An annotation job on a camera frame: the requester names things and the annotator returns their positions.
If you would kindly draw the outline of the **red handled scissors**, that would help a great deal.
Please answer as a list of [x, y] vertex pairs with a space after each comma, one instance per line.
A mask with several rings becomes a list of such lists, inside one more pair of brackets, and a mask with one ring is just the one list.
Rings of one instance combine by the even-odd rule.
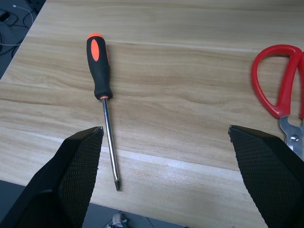
[[[258, 80], [258, 64], [264, 58], [273, 55], [285, 55], [289, 57], [275, 105], [271, 104], [267, 99]], [[300, 119], [302, 122], [300, 126], [294, 126], [288, 121], [288, 115], [291, 111], [293, 82], [297, 70], [299, 71], [301, 82]], [[260, 103], [274, 118], [278, 119], [279, 126], [285, 134], [286, 145], [304, 161], [304, 52], [298, 47], [285, 44], [267, 47], [253, 61], [251, 83]]]

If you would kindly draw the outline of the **white caster wheel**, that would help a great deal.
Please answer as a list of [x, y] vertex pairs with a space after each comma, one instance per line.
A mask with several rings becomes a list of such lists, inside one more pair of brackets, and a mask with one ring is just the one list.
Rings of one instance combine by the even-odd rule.
[[116, 213], [112, 217], [112, 222], [106, 228], [129, 228], [128, 219], [122, 213]]

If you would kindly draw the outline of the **black and orange screwdriver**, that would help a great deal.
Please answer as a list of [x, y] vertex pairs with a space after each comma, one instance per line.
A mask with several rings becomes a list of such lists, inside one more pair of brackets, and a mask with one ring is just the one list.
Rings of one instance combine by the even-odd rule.
[[92, 33], [88, 36], [86, 42], [86, 55], [88, 66], [95, 85], [94, 95], [97, 100], [102, 102], [103, 105], [104, 121], [109, 145], [114, 184], [116, 190], [120, 191], [121, 182], [116, 161], [110, 115], [107, 105], [107, 100], [113, 97], [113, 93], [110, 88], [110, 61], [106, 42], [101, 34]]

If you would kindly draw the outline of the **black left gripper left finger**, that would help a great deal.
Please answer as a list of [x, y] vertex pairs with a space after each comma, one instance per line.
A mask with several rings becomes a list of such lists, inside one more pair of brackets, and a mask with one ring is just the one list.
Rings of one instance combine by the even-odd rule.
[[104, 131], [66, 138], [32, 177], [0, 228], [82, 228], [95, 187]]

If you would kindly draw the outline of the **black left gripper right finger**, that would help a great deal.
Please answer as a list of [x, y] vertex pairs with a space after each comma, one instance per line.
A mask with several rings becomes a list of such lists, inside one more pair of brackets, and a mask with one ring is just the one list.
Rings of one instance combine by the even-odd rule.
[[280, 138], [232, 125], [244, 185], [268, 228], [304, 228], [304, 161]]

